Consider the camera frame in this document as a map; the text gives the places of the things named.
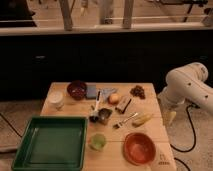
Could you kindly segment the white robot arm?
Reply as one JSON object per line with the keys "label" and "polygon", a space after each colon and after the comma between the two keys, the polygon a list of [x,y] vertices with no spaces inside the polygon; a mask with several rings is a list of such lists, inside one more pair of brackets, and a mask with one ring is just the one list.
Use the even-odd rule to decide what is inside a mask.
{"label": "white robot arm", "polygon": [[213,88],[205,84],[208,70],[205,65],[193,62],[169,71],[166,86],[158,94],[163,124],[168,126],[176,116],[175,109],[185,100],[213,114]]}

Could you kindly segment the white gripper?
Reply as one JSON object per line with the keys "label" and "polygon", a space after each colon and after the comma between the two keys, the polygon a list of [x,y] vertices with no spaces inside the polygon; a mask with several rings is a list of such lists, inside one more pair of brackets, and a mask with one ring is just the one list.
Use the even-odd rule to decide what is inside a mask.
{"label": "white gripper", "polygon": [[168,100],[163,99],[161,101],[162,114],[165,116],[164,125],[169,126],[176,117],[176,105],[170,103]]}

